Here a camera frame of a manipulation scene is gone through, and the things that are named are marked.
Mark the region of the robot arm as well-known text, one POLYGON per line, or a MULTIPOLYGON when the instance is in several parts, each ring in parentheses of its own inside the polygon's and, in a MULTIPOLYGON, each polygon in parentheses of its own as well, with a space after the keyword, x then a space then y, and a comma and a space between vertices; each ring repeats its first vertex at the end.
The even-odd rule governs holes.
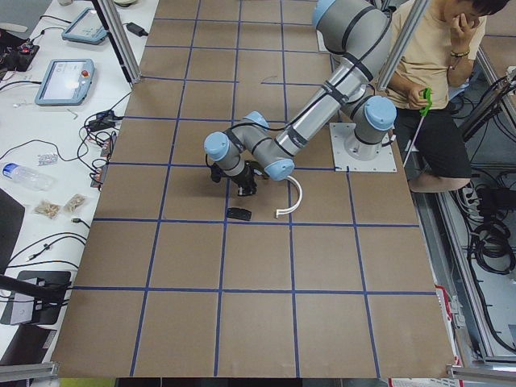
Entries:
POLYGON ((239 196, 256 193, 251 162, 241 155, 249 151, 274 181, 294 170, 294 157, 338 111, 356 123, 355 138, 364 146, 380 144, 397 117, 387 98, 368 96, 367 85, 381 71, 391 48, 391 17, 367 1, 319 1, 313 24, 322 34, 328 52, 340 58, 339 67, 275 137, 257 111, 247 114, 225 131, 209 134, 204 142, 210 178, 229 178, 239 196))

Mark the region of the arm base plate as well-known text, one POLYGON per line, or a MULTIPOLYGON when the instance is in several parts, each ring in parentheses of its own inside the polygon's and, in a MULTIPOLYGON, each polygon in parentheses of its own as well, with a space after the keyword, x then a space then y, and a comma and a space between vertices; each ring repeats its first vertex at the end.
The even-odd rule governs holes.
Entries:
POLYGON ((336 172, 396 173, 389 135, 378 144, 361 143, 354 123, 330 123, 331 148, 336 172))

